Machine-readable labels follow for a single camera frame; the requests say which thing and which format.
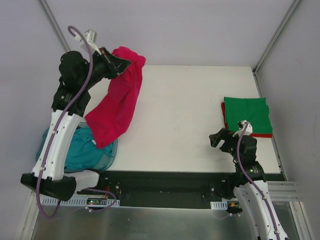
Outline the magenta t shirt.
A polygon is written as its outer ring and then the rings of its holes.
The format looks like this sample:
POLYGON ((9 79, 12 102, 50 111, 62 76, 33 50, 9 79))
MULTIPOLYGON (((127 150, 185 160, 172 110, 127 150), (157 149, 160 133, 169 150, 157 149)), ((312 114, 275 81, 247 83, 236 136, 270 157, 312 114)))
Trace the magenta t shirt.
POLYGON ((146 63, 144 56, 125 46, 114 49, 112 54, 129 60, 131 64, 124 73, 110 81, 106 96, 84 117, 98 149, 108 146, 128 130, 140 94, 146 63))

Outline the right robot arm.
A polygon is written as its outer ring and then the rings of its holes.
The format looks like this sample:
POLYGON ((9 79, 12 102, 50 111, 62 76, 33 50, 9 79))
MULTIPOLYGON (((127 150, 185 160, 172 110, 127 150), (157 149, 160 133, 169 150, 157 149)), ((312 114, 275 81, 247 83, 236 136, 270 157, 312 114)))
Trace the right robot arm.
POLYGON ((244 130, 236 133, 226 128, 211 134, 209 140, 213 148, 224 141, 219 149, 234 160, 235 173, 225 184, 225 192, 237 198, 254 239, 288 240, 272 204, 265 172, 256 160, 257 140, 244 130))

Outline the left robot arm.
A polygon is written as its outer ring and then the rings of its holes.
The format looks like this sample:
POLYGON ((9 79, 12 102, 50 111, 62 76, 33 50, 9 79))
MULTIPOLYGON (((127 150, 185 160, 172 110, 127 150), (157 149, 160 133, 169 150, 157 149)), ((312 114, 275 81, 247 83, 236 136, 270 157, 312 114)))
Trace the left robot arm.
POLYGON ((90 60, 86 60, 78 51, 61 56, 59 86, 51 105, 47 137, 35 166, 20 178, 27 188, 60 201, 68 201, 75 193, 87 188, 96 195, 105 191, 106 183, 100 179, 97 170, 86 168, 65 173, 65 161, 74 132, 91 99, 89 89, 103 78, 117 78, 131 64, 104 47, 89 57, 90 60))

